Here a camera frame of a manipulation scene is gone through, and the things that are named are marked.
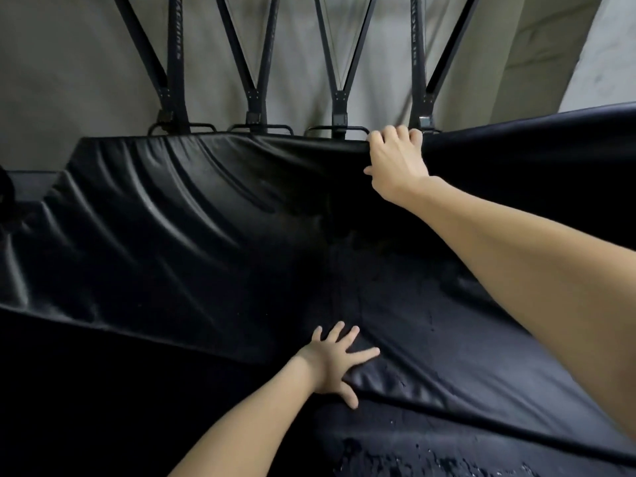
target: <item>outstretched hand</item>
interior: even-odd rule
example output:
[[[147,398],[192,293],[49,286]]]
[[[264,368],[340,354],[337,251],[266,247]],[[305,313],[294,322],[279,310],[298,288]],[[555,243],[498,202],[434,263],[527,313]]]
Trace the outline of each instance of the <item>outstretched hand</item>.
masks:
[[[303,346],[296,356],[309,363],[314,379],[314,393],[336,393],[351,408],[357,408],[358,398],[353,389],[342,381],[342,377],[349,368],[377,357],[380,349],[369,348],[361,352],[347,353],[346,350],[360,333],[360,328],[354,326],[338,341],[343,328],[344,322],[337,322],[327,338],[321,341],[322,327],[319,326],[314,330],[312,341]]]
[[[389,125],[382,132],[371,132],[368,141],[371,165],[364,173],[373,177],[373,189],[382,198],[402,205],[404,197],[429,175],[422,160],[422,132]]]

